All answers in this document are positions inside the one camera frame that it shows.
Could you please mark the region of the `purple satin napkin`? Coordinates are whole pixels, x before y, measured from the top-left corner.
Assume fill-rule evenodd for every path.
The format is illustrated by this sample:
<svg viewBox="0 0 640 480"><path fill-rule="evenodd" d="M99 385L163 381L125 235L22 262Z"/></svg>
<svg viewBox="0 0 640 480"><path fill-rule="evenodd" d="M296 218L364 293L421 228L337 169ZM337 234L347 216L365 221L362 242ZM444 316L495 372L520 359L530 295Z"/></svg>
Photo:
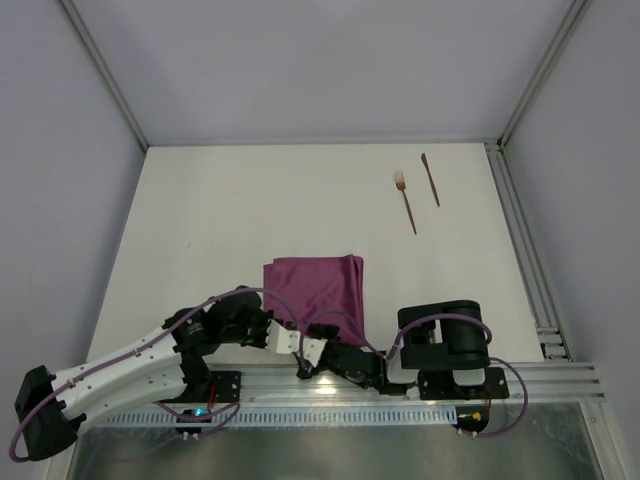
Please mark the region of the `purple satin napkin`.
<svg viewBox="0 0 640 480"><path fill-rule="evenodd" d="M264 308L278 320L333 325L348 345L362 346L364 260L360 256L283 257L263 267Z"/></svg>

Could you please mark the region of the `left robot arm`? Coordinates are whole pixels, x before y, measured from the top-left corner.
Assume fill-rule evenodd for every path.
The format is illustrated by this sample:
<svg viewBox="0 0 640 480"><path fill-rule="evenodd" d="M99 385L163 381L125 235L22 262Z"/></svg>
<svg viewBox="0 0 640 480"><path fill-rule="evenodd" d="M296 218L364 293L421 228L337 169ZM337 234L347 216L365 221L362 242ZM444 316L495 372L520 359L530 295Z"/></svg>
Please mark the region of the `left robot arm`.
<svg viewBox="0 0 640 480"><path fill-rule="evenodd" d="M272 315L263 288L213 296L172 317L132 344L58 372L40 365L22 380L14 409L19 425L9 444L15 463L51 458L117 413L147 403L190 403L208 395L205 358L224 344L263 349Z"/></svg>

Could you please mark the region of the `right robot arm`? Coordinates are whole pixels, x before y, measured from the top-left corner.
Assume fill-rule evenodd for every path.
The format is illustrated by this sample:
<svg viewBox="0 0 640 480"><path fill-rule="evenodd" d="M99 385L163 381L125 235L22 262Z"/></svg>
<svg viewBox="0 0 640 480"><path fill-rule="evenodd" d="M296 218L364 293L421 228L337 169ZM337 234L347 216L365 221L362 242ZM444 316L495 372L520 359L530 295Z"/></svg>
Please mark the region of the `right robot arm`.
<svg viewBox="0 0 640 480"><path fill-rule="evenodd" d="M320 358L297 358L297 377L324 371L381 395L403 396L416 386L423 400L489 400L504 396L504 375L490 366L492 339L481 306L455 300L398 311L398 333L387 351L365 351L338 337L335 327L311 327L326 342Z"/></svg>

